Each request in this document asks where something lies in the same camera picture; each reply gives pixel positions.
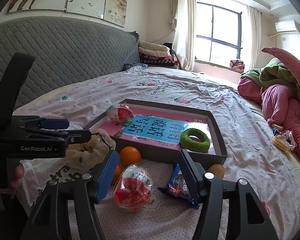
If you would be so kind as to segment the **left hand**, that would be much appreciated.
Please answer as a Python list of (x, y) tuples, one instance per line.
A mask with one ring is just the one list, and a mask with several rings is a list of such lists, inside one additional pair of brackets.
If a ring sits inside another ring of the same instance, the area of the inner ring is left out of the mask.
[(8, 158), (0, 165), (0, 193), (14, 194), (21, 185), (25, 169), (18, 158)]

